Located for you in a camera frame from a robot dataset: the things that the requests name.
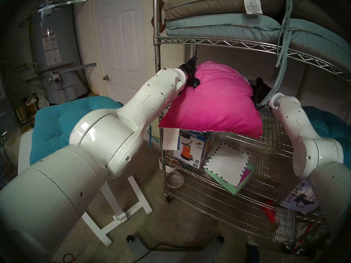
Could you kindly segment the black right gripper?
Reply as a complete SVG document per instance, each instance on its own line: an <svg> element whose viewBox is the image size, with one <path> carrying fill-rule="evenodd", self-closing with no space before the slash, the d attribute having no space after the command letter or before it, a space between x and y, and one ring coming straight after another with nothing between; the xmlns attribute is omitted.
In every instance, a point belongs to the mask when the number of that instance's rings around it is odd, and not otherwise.
<svg viewBox="0 0 351 263"><path fill-rule="evenodd" d="M260 110L265 106L265 105L260 105L260 103L268 95L271 88L266 83L264 83L261 77L258 77L255 80L249 80L249 84L253 91L251 100L253 101L255 108L257 110Z"/></svg>

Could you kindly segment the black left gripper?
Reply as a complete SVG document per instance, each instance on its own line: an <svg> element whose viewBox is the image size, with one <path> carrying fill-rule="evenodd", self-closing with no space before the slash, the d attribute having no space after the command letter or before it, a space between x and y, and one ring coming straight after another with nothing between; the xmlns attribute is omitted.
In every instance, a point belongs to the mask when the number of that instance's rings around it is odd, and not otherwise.
<svg viewBox="0 0 351 263"><path fill-rule="evenodd" d="M179 67L185 74L185 85L191 86L193 89L200 85L200 80L195 77L196 62L197 58L193 56Z"/></svg>

